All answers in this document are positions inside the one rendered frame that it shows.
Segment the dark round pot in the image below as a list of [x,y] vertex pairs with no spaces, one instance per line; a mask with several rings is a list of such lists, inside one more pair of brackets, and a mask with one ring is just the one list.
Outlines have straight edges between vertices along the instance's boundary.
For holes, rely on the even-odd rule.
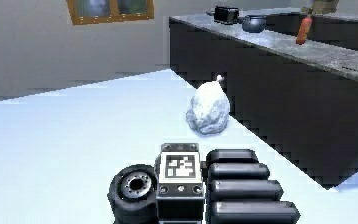
[[266,27],[264,15],[247,15],[242,20],[242,29],[249,33],[260,33]]

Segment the orange red bottle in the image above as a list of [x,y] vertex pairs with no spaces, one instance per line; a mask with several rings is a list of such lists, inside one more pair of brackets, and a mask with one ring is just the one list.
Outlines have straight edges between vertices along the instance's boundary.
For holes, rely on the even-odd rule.
[[298,34],[297,34],[297,38],[296,38],[296,43],[298,45],[303,45],[306,42],[310,27],[312,25],[312,10],[309,10],[307,12],[306,17],[301,21],[299,30],[298,30]]

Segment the white tied garbage bag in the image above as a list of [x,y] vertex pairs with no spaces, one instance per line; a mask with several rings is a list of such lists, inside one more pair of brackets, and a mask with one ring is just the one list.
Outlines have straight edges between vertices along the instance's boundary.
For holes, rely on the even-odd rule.
[[186,112],[186,121],[193,131],[213,135],[227,127],[230,101],[221,87],[224,80],[218,74],[214,81],[205,82],[196,89]]

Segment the brown box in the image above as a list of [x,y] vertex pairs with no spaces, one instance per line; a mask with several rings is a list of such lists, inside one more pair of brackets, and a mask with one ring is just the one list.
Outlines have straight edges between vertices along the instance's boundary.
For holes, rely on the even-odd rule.
[[313,14],[329,14],[337,11],[339,0],[313,0]]

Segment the wooden framed window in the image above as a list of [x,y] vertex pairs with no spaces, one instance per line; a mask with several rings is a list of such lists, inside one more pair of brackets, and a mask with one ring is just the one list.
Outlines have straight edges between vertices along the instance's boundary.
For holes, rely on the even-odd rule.
[[154,0],[65,0],[73,25],[151,20]]

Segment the dark kitchen counter cabinet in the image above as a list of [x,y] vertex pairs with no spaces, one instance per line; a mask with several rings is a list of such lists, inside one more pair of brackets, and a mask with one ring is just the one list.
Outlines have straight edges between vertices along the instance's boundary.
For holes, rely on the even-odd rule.
[[261,10],[248,33],[209,13],[169,19],[170,67],[194,87],[224,76],[233,118],[322,187],[358,186],[358,16]]

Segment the black toaster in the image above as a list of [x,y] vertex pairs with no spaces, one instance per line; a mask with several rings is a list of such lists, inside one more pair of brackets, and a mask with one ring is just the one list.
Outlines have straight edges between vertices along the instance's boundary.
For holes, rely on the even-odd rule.
[[238,22],[239,9],[231,6],[216,6],[208,15],[214,18],[215,22],[233,25]]

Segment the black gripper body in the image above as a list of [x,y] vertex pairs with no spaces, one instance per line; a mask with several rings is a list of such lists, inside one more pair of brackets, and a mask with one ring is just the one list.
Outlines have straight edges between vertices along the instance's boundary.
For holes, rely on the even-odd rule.
[[156,224],[156,185],[151,165],[131,165],[115,175],[107,194],[114,224]]

